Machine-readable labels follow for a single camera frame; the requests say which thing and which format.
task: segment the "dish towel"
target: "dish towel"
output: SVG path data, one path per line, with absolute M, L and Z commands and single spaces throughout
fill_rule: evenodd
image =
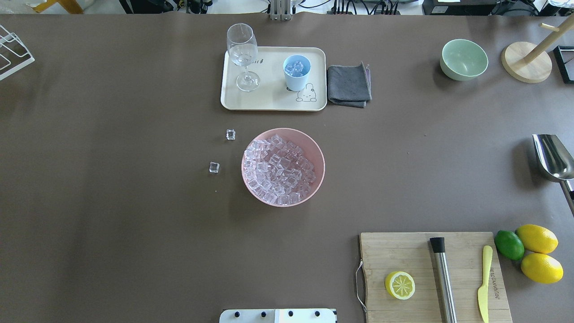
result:
M 327 98 L 336 105 L 365 107 L 373 99 L 369 69 L 363 62 L 358 66 L 329 66 Z

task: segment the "wooden cutting board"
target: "wooden cutting board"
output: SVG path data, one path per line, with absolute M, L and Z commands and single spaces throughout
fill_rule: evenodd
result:
M 360 235 L 366 287 L 367 323 L 443 322 L 440 288 L 429 238 L 444 237 L 458 322 L 482 322 L 477 291 L 482 284 L 482 248 L 494 250 L 488 290 L 490 323 L 511 323 L 512 316 L 492 232 L 364 232 Z M 416 291 L 405 301 L 385 289 L 392 271 L 408 272 Z

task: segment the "black frame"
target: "black frame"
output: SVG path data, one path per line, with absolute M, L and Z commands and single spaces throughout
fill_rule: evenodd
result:
M 564 63 L 564 57 L 562 56 L 562 51 L 564 50 L 574 51 L 574 46 L 557 46 L 553 51 L 556 57 L 556 64 L 558 65 L 558 69 L 560 70 L 564 83 L 574 84 L 574 80 L 572 79 L 574 75 L 568 75 L 568 70 Z

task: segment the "sliced lemon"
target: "sliced lemon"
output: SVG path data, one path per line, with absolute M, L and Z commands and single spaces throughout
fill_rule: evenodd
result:
M 414 294 L 414 279 L 404 271 L 393 271 L 387 275 L 385 287 L 394 298 L 409 299 Z

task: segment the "metal bracket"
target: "metal bracket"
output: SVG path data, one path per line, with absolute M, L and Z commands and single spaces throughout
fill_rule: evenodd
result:
M 271 20 L 291 20 L 291 0 L 271 0 Z
M 337 323 L 336 309 L 224 310 L 219 323 Z

